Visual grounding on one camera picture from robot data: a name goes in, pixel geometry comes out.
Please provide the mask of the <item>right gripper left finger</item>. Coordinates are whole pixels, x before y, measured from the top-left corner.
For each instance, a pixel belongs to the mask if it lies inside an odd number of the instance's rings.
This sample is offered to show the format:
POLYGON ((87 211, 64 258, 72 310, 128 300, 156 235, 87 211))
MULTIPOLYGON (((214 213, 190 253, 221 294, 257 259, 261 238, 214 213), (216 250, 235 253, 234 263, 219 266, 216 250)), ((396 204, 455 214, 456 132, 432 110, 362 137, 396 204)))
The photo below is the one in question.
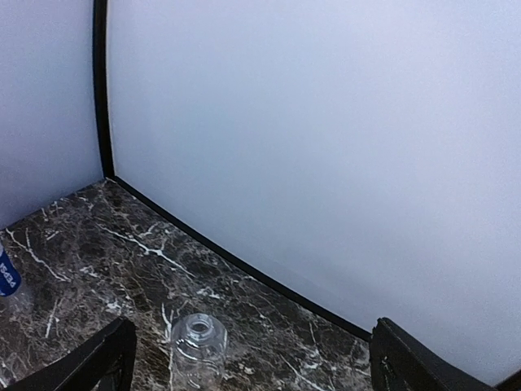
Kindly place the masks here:
POLYGON ((119 317, 70 354, 7 389, 129 391, 136 349, 136 326, 127 318, 119 317))

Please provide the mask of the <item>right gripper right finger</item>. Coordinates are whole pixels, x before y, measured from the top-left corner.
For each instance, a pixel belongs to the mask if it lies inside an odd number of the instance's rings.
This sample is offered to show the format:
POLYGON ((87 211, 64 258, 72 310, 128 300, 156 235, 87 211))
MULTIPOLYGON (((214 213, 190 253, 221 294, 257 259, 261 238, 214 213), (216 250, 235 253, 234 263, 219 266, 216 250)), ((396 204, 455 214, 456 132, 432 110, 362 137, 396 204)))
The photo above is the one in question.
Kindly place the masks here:
POLYGON ((493 387, 434 354, 389 318, 370 337, 374 390, 492 390, 493 387))

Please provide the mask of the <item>clear unlabeled plastic bottle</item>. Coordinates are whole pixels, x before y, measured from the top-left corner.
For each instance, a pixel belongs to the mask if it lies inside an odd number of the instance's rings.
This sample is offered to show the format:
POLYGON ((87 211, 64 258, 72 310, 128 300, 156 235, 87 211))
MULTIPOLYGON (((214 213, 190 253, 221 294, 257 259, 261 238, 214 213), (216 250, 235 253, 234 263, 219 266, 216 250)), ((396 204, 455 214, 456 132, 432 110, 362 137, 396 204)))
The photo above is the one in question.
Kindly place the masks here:
POLYGON ((210 314, 189 314, 172 330, 173 378, 184 390, 216 390, 225 374, 228 333, 210 314))

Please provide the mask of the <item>blue cap water bottle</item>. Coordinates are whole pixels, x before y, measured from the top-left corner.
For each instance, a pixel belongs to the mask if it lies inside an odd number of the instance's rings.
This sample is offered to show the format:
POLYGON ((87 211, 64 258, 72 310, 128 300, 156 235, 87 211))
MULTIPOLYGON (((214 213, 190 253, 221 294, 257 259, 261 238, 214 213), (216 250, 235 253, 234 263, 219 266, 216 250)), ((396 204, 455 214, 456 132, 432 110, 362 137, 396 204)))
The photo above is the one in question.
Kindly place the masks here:
POLYGON ((28 313, 33 308, 29 286, 1 246, 1 313, 28 313))

